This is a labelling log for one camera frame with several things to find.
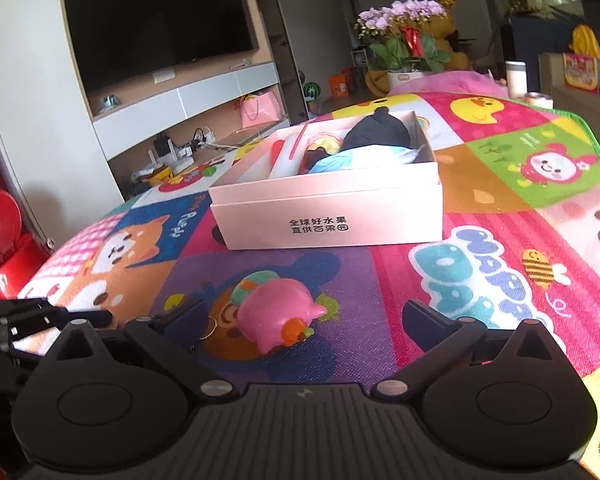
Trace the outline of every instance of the television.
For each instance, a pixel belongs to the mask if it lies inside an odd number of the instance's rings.
[[[64,0],[64,6],[87,92],[256,46],[246,0]]]

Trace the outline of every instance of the blue cloth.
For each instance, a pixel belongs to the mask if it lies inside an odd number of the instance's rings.
[[[411,164],[418,156],[419,151],[419,148],[410,150],[400,146],[379,146],[377,144],[361,146],[319,160],[309,173],[402,166],[403,164]]]

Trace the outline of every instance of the watermelon ball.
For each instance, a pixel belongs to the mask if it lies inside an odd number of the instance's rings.
[[[302,92],[304,92],[304,97],[317,99],[321,92],[320,85],[318,83],[307,83],[302,87]]]

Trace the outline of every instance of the play mat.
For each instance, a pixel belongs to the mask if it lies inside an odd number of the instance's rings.
[[[202,297],[218,326],[204,341],[187,343],[241,387],[381,380],[421,355],[401,326],[402,306],[411,298],[491,328],[513,329],[533,317],[554,334],[597,403],[598,428],[583,462],[600,477],[597,142],[569,114],[444,92],[380,99],[320,120],[383,105],[414,110],[436,150],[443,241],[228,251],[205,190],[251,147],[245,146],[149,190],[76,235],[21,297],[108,308],[121,320]],[[241,278],[263,269],[302,281],[328,310],[312,324],[314,336],[266,357],[236,328],[229,298]],[[52,339],[30,345],[44,351]]]

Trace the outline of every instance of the flower pot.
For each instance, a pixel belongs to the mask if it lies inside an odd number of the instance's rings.
[[[389,90],[393,91],[394,88],[402,83],[432,74],[433,72],[392,72],[389,70],[386,76],[389,78]]]

